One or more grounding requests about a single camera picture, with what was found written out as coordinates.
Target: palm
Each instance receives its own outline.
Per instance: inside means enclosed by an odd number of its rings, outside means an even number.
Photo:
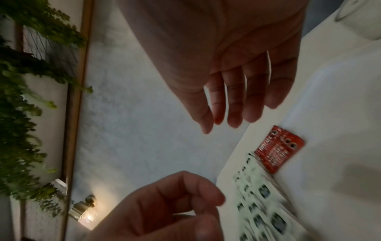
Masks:
[[[225,85],[235,128],[242,118],[259,119],[265,104],[276,108],[290,91],[307,0],[120,1],[153,63],[205,133],[224,119]],[[132,12],[128,4],[138,7]]]

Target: brass lamp fixture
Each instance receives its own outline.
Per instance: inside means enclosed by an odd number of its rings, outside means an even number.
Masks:
[[[88,196],[84,202],[78,202],[69,211],[69,216],[73,217],[80,224],[92,230],[94,228],[94,220],[98,212],[94,210],[98,203],[94,195]]]

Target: trailing vine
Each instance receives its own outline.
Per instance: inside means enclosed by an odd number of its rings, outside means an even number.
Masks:
[[[17,24],[35,29],[44,37],[65,45],[85,46],[86,39],[69,24],[70,17],[51,8],[48,0],[1,0],[0,14]]]
[[[64,24],[69,17],[52,9],[46,0],[2,0],[0,20],[1,15],[32,27],[56,42],[77,46],[85,44],[85,38],[74,26]],[[31,96],[51,108],[57,106],[33,92],[23,75],[49,76],[58,83],[68,83],[88,92],[92,92],[92,88],[82,87],[66,72],[5,44],[0,36],[0,195],[22,201],[35,200],[42,210],[55,217],[62,212],[60,201],[65,197],[53,185],[42,185],[39,177],[31,173],[34,168],[42,168],[46,172],[56,170],[45,168],[46,154],[40,150],[41,141],[33,135],[36,124],[31,117],[42,115],[42,110],[28,103],[25,97]]]

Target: wooden frame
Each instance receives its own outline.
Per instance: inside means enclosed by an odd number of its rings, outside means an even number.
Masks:
[[[86,46],[80,49],[78,63],[78,83],[85,84],[87,55],[91,35],[92,14],[94,9],[94,0],[84,0],[81,33],[88,39]],[[67,184],[67,196],[63,208],[61,241],[65,241],[67,218],[71,203],[71,190],[73,185],[73,170],[75,159],[75,146],[77,142],[79,114],[81,110],[82,91],[78,88],[69,87],[67,95],[66,122],[65,122],[65,141],[63,149],[63,178]]]

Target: metal grid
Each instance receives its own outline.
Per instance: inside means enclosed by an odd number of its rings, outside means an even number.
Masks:
[[[35,58],[45,60],[59,70],[77,77],[79,49],[76,46],[66,46],[43,37],[32,28],[23,28],[23,52],[32,54]]]

